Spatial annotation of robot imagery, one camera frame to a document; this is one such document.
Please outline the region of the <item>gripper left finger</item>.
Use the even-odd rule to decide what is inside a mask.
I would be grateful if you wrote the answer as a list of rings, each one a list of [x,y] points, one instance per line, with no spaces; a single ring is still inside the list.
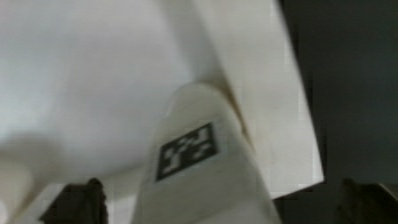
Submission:
[[[103,184],[93,178],[86,184],[68,184],[39,221],[45,224],[109,224]]]

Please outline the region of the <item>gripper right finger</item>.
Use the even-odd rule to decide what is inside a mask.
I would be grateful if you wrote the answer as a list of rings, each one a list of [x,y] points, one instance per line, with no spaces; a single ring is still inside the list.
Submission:
[[[334,224],[398,224],[398,184],[343,180]]]

